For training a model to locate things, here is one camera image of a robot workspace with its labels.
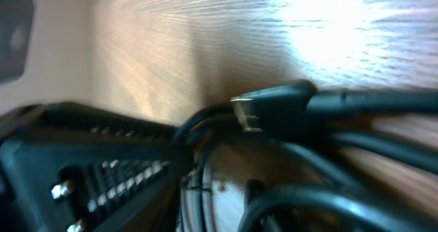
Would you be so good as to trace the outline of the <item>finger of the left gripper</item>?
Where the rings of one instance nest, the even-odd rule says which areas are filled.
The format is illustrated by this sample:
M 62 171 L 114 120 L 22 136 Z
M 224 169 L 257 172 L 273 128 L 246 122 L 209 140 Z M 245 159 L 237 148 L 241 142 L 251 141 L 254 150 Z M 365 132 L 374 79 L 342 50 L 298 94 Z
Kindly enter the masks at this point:
M 170 125 L 79 103 L 1 117 L 2 231 L 175 231 L 194 158 Z

